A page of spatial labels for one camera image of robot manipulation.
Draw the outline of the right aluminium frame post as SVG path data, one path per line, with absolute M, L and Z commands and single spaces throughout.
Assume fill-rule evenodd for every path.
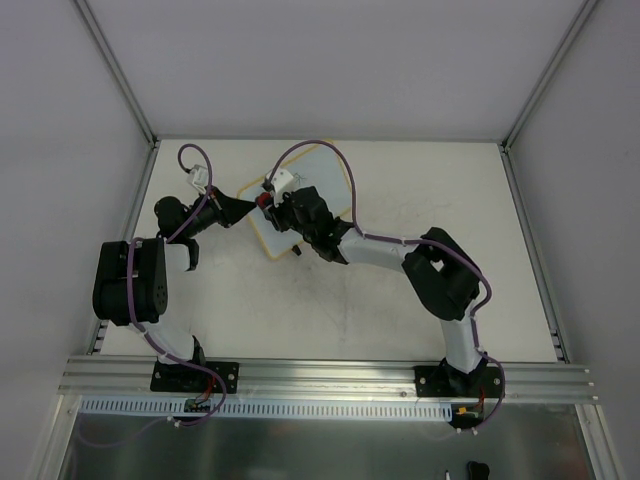
M 563 61 L 571 51 L 573 45 L 581 35 L 587 22 L 589 21 L 594 10 L 599 4 L 600 1 L 598 0 L 584 0 L 580 3 L 577 12 L 571 19 L 561 39 L 554 48 L 549 60 L 547 61 L 541 74 L 537 78 L 522 108 L 517 114 L 506 136 L 502 140 L 501 148 L 505 152 L 510 151 L 515 144 L 517 138 L 527 125 L 529 118 L 533 115 L 534 110 L 542 101 L 546 90 L 551 85 L 551 82 L 556 76 Z

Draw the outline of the aluminium frame post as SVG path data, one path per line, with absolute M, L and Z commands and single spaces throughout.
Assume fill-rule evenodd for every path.
M 505 152 L 510 151 L 515 144 L 517 138 L 527 125 L 529 118 L 533 115 L 534 110 L 542 101 L 546 90 L 551 85 L 551 82 L 556 76 L 563 61 L 571 51 L 573 45 L 581 35 L 587 22 L 589 21 L 594 10 L 599 4 L 600 1 L 598 0 L 584 0 L 580 3 L 577 12 L 571 19 L 561 39 L 554 48 L 549 60 L 547 61 L 541 74 L 537 78 L 522 108 L 517 114 L 506 136 L 502 140 L 501 148 Z
M 91 6 L 91 3 L 86 0 L 72 0 L 71 4 L 76 10 L 84 28 L 91 38 L 91 41 L 95 45 L 102 63 L 116 85 L 116 88 L 124 104 L 132 115 L 142 137 L 148 145 L 155 146 L 157 142 L 157 135 L 154 132 L 147 115 L 144 113 L 134 90 L 132 89 L 110 41 Z

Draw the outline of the red bone-shaped whiteboard eraser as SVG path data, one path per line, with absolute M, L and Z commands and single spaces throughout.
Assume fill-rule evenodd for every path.
M 256 198 L 256 204 L 261 208 L 265 209 L 271 204 L 272 197 L 269 193 L 265 192 Z

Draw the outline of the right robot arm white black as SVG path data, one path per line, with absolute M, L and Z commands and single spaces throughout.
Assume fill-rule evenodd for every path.
M 333 215 L 315 187 L 287 192 L 280 201 L 266 192 L 256 203 L 275 230 L 297 232 L 327 262 L 404 274 L 422 306 L 441 322 L 446 354 L 435 385 L 458 396 L 481 387 L 487 361 L 477 351 L 471 323 L 480 271 L 446 231 L 433 227 L 418 243 L 363 235 L 353 222 Z

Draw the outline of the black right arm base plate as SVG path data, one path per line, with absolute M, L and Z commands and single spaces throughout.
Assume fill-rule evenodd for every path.
M 416 395 L 419 398 L 497 399 L 505 385 L 498 367 L 480 363 L 470 373 L 463 373 L 447 363 L 413 367 Z

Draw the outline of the left aluminium frame post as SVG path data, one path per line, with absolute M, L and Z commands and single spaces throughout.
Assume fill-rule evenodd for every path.
M 132 89 L 110 41 L 91 6 L 91 3 L 86 0 L 72 0 L 71 4 L 76 10 L 84 28 L 91 38 L 91 41 L 95 45 L 102 63 L 116 85 L 116 88 L 124 104 L 132 115 L 142 137 L 148 145 L 155 146 L 157 142 L 157 135 L 154 132 L 147 115 L 144 113 L 134 90 Z

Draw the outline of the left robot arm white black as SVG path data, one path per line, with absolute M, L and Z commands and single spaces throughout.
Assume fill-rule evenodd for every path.
M 239 365 L 210 362 L 196 337 L 164 316 L 170 272 L 191 272 L 199 262 L 195 236 L 213 225 L 229 228 L 253 209 L 250 201 L 231 198 L 214 188 L 186 206 L 173 196 L 156 202 L 158 233 L 131 242 L 101 246 L 92 305 L 98 319 L 142 336 L 156 354 L 150 390 L 162 393 L 237 391 Z

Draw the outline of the black object at bottom edge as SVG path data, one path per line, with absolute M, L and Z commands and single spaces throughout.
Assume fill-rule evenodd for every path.
M 466 466 L 469 480 L 488 480 L 490 467 L 486 463 L 470 461 Z

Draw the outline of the yellow-framed whiteboard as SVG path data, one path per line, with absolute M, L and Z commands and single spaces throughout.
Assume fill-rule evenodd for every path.
M 265 177 L 274 169 L 287 169 L 295 178 L 293 192 L 300 188 L 315 186 L 320 196 L 326 201 L 331 213 L 340 222 L 327 234 L 301 235 L 293 230 L 278 232 L 268 222 L 259 206 L 256 198 L 262 193 L 272 192 L 265 189 Z M 277 204 L 280 203 L 284 193 L 273 195 Z M 330 237 L 350 227 L 346 214 L 351 210 L 352 190 L 349 178 L 339 156 L 329 147 L 321 145 L 305 146 L 299 153 L 295 153 L 291 159 L 287 159 L 276 168 L 270 168 L 259 179 L 250 182 L 238 192 L 238 198 L 255 202 L 255 209 L 248 214 L 249 221 L 266 253 L 276 260 L 281 256 L 292 252 L 294 245 L 304 242 L 315 246 L 327 247 L 330 245 Z

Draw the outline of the aluminium mounting rail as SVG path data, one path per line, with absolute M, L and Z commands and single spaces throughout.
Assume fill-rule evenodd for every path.
M 415 362 L 238 359 L 238 398 L 277 400 L 415 400 Z M 76 395 L 149 395 L 155 359 L 83 355 L 67 360 L 57 392 Z M 506 363 L 484 373 L 505 400 L 524 404 L 597 404 L 590 370 L 566 363 Z

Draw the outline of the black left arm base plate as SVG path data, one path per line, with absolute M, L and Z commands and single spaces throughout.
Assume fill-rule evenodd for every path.
M 240 364 L 229 361 L 207 361 L 206 367 L 224 381 L 228 394 L 237 392 Z M 199 370 L 179 364 L 166 365 L 156 361 L 150 382 L 152 392 L 204 393 L 212 377 Z

